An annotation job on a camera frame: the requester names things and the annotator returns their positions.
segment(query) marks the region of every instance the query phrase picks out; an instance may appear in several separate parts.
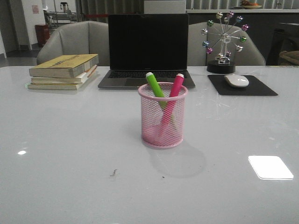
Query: book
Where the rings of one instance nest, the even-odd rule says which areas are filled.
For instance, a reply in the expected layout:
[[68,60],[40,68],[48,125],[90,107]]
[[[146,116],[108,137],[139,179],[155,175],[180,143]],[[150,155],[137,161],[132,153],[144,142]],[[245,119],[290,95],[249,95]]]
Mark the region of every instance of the book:
[[61,55],[29,69],[33,77],[74,78],[99,63],[98,54]]
[[51,83],[48,83],[48,84],[30,83],[27,85],[27,88],[31,89],[31,90],[77,90],[92,76],[93,73],[95,73],[96,68],[97,68],[97,65],[93,66],[90,70],[88,70],[88,72],[82,73],[81,75],[84,76],[85,78],[81,79],[81,83],[77,83],[77,84],[72,84],[69,82],[53,83],[53,84],[51,84]]
[[32,77],[32,84],[82,84],[84,83],[89,76],[97,68],[97,65],[94,65],[90,69],[81,73],[80,75],[74,78],[53,78],[53,77]]

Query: laptop keyboard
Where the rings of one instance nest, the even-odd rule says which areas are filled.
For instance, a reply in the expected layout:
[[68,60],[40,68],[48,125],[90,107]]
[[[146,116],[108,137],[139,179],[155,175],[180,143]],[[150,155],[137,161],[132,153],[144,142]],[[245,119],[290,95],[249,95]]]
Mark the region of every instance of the laptop keyboard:
[[[179,71],[152,71],[156,78],[175,78]],[[108,78],[145,78],[147,71],[113,71]]]

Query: laptop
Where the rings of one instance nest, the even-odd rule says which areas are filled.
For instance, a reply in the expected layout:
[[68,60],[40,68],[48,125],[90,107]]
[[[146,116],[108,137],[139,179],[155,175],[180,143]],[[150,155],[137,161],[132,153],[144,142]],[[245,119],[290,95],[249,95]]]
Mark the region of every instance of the laptop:
[[188,14],[112,14],[108,17],[110,70],[99,88],[137,89],[147,83],[146,73],[158,82],[194,88],[187,71]]

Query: white mouse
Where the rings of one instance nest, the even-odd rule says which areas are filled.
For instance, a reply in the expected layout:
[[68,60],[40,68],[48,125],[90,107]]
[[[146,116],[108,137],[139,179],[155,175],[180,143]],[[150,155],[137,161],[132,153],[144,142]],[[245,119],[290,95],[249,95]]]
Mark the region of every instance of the white mouse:
[[230,74],[224,76],[227,83],[233,87],[246,87],[249,84],[248,79],[245,76]]

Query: pink mesh pen holder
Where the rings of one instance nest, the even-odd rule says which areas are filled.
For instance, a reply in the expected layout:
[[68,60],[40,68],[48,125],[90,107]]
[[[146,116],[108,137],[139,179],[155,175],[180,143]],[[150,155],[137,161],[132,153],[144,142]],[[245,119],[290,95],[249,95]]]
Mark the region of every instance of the pink mesh pen holder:
[[[169,96],[173,83],[160,82],[165,96]],[[183,141],[185,97],[182,86],[177,97],[155,97],[150,85],[139,87],[141,96],[142,140],[157,148],[170,148]]]

